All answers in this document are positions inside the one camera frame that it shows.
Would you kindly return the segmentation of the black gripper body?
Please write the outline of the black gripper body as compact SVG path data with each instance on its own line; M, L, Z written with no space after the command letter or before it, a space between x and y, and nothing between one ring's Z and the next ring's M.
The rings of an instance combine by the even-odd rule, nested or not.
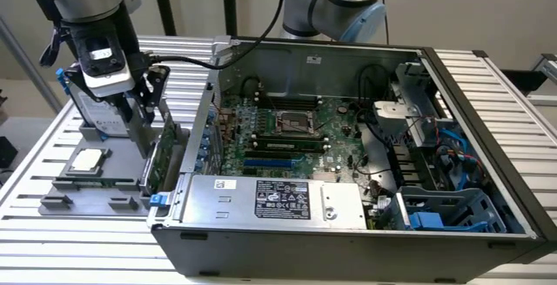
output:
M61 19L76 50L76 64L64 70L75 77L132 77L133 70L144 68L139 39L131 23L127 6L117 7L97 16Z

